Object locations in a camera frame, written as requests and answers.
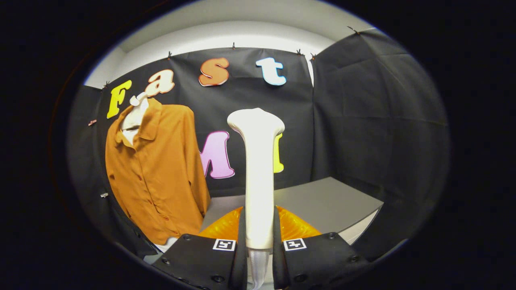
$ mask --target white tube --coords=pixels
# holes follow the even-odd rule
[[[267,264],[269,263],[269,250],[253,250],[249,249],[249,259],[251,260],[251,278],[253,279],[253,287],[250,290],[257,290],[262,287],[267,273]]]
[[[271,249],[274,140],[285,130],[285,124],[275,115],[255,108],[231,113],[228,125],[240,133],[246,147],[246,246]]]
[[[129,103],[135,107],[137,107],[138,105],[141,104],[141,102],[145,99],[147,99],[149,96],[147,95],[147,93],[145,92],[141,92],[138,96],[133,96],[130,100],[129,100]]]

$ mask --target orange shirt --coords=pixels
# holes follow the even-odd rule
[[[210,196],[194,112],[149,99],[132,146],[120,130],[132,108],[124,110],[107,133],[106,170],[115,198],[154,244],[199,233]]]

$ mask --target pink letter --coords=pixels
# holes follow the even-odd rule
[[[228,139],[229,133],[226,131],[211,132],[206,138],[201,152],[204,177],[206,177],[210,163],[212,164],[212,171],[209,175],[214,179],[230,178],[235,175],[235,170],[229,165],[228,150],[226,148]]]

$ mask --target ceiling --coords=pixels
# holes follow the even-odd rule
[[[185,5],[136,31],[119,44],[124,52],[165,34],[223,21],[260,21],[319,34],[334,41],[372,26],[338,7],[314,0],[202,0]]]

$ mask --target letter s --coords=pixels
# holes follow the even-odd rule
[[[225,58],[212,58],[201,65],[201,75],[199,83],[203,87],[219,86],[229,78],[229,72],[225,69],[229,66],[229,61]]]

